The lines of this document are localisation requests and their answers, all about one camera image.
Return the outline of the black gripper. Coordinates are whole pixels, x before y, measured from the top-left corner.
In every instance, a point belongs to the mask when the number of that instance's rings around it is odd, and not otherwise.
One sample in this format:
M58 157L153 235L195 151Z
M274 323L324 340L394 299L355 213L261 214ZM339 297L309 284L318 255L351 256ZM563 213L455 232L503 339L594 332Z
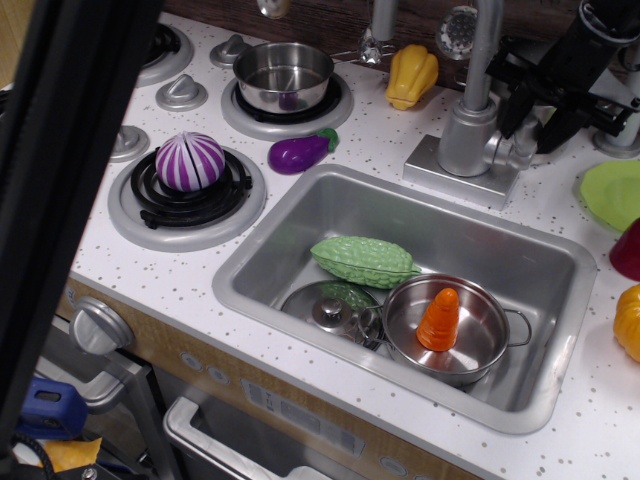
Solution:
M501 134L510 138L536 105L555 112L537 140L537 154L550 154L586 124L611 135L638 112L638 97L609 71L619 50L602 40L531 41L504 37L486 69L510 97Z

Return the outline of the black foreground robot arm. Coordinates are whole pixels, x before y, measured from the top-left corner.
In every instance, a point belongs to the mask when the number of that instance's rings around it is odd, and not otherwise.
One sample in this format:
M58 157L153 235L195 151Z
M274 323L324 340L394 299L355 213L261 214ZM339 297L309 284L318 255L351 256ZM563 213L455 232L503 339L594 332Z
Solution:
M39 1L1 123L1 464L159 1Z

